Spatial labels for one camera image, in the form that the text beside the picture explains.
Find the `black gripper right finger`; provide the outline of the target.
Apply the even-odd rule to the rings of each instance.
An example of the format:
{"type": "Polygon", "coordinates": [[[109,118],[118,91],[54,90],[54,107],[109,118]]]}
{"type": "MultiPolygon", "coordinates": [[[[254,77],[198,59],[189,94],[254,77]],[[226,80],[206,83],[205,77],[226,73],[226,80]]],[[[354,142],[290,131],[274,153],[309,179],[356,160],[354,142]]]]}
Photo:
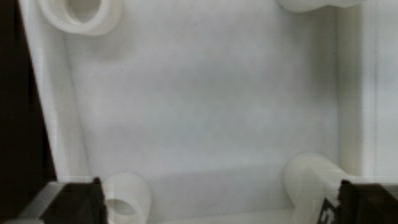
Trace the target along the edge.
{"type": "Polygon", "coordinates": [[[398,184],[341,181],[338,224],[398,224],[398,184]]]}

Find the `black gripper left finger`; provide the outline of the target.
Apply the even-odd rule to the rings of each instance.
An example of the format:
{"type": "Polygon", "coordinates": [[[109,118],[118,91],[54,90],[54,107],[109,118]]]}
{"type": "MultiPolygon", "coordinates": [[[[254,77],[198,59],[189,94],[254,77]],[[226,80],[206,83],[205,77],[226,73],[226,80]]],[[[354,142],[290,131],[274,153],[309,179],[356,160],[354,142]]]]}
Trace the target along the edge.
{"type": "Polygon", "coordinates": [[[102,180],[50,182],[11,224],[109,224],[102,180]]]}

